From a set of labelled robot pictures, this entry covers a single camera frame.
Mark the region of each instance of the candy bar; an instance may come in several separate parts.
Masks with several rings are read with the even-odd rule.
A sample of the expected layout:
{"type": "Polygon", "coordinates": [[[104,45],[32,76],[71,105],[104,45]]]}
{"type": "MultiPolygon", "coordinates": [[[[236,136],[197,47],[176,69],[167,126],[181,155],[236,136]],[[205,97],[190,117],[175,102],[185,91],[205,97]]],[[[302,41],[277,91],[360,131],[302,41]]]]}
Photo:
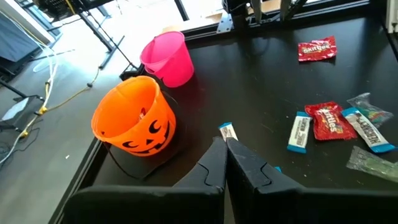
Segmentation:
{"type": "Polygon", "coordinates": [[[310,129],[311,117],[301,111],[298,111],[294,119],[292,132],[290,133],[287,150],[305,154],[307,151],[308,130],[310,129]]]}
{"type": "Polygon", "coordinates": [[[341,114],[365,140],[373,152],[388,152],[395,149],[395,146],[389,144],[372,122],[361,114],[358,109],[348,108],[343,110],[341,114]]]}

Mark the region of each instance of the orange pumpkin bucket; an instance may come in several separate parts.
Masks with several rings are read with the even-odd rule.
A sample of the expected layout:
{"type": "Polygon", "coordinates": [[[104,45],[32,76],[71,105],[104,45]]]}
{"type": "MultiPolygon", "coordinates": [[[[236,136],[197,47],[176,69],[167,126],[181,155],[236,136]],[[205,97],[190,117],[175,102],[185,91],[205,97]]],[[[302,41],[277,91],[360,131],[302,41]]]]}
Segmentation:
{"type": "Polygon", "coordinates": [[[151,77],[130,78],[99,103],[91,120],[94,135],[135,156],[163,150],[175,132],[175,115],[151,77]]]}

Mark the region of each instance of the black tabletop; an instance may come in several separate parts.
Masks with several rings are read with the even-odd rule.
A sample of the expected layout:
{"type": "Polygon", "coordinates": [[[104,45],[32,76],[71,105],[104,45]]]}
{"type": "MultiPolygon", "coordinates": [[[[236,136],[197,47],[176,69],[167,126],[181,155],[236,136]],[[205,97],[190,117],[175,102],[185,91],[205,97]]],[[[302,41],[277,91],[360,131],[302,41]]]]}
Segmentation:
{"type": "MultiPolygon", "coordinates": [[[[269,31],[255,39],[225,40],[190,49],[195,76],[170,90],[188,124],[190,140],[179,155],[145,181],[124,175],[106,158],[95,184],[173,185],[204,154],[218,126],[232,122],[241,142],[306,187],[396,190],[398,184],[346,168],[353,146],[369,150],[358,137],[349,141],[317,141],[312,126],[306,154],[286,150],[297,111],[305,105],[346,102],[370,92],[371,103],[398,114],[397,60],[380,24],[360,18],[295,30],[269,31]],[[334,35],[335,60],[299,63],[297,44],[334,35]]],[[[398,119],[380,127],[398,144],[398,119]]],[[[398,161],[398,152],[380,155],[398,161]]],[[[128,171],[136,164],[123,157],[128,171]]]]}

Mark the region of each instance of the floor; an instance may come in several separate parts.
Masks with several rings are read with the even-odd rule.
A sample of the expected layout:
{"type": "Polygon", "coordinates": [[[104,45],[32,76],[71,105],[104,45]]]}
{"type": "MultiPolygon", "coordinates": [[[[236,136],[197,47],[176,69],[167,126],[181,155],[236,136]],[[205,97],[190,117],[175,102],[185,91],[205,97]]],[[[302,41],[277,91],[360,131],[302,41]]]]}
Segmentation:
{"type": "MultiPolygon", "coordinates": [[[[104,26],[111,26],[113,21],[104,26]]],[[[86,87],[102,62],[106,49],[82,22],[64,30],[64,36],[53,48],[56,52],[75,49],[58,57],[60,66],[53,84],[49,107],[55,106],[86,87]],[[86,35],[83,40],[76,32],[86,35]]],[[[127,37],[121,48],[130,49],[127,37]]],[[[10,84],[26,95],[44,96],[44,82],[49,77],[47,60],[32,62],[10,84]]],[[[14,153],[0,170],[1,223],[47,223],[81,163],[93,140],[91,116],[102,97],[120,82],[119,75],[127,61],[116,52],[106,68],[99,74],[94,87],[80,94],[59,109],[43,115],[37,140],[24,152],[14,153]]],[[[0,114],[4,114],[16,97],[13,92],[0,88],[0,114]]],[[[17,145],[23,149],[34,140],[37,131],[17,145]]],[[[12,144],[14,131],[0,133],[0,141],[12,144]]],[[[1,148],[0,155],[7,152],[1,148]]]]}

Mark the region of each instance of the stand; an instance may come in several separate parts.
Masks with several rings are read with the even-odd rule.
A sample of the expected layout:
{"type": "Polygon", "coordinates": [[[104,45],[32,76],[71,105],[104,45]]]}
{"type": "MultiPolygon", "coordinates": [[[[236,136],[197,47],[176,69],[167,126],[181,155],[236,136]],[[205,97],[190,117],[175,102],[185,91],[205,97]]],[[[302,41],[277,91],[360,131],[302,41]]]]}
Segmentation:
{"type": "Polygon", "coordinates": [[[108,49],[108,54],[105,56],[103,63],[99,66],[99,69],[103,69],[106,66],[106,64],[109,62],[113,53],[115,53],[116,50],[119,50],[121,52],[123,57],[129,62],[129,65],[131,65],[135,69],[138,69],[135,65],[132,64],[132,62],[127,58],[127,56],[119,48],[119,44],[124,39],[124,36],[121,37],[121,39],[119,40],[118,43],[115,43],[113,38],[110,37],[108,35],[108,33],[102,28],[102,26],[101,26],[102,24],[100,22],[98,22],[89,11],[87,11],[86,13],[87,13],[87,16],[84,14],[84,12],[79,13],[79,16],[85,22],[85,24],[93,31],[94,35],[97,36],[97,38],[99,38],[99,40],[108,49]],[[98,25],[98,28],[95,27],[95,25],[88,19],[88,16],[91,16],[94,19],[94,21],[98,25]]]}
{"type": "Polygon", "coordinates": [[[1,79],[0,84],[20,96],[18,98],[14,98],[14,101],[17,103],[6,113],[13,114],[13,116],[10,116],[9,119],[5,120],[2,120],[4,117],[0,118],[0,130],[15,129],[16,131],[22,131],[26,127],[27,122],[29,122],[30,116],[40,109],[44,99],[39,95],[27,96],[1,79]]]}

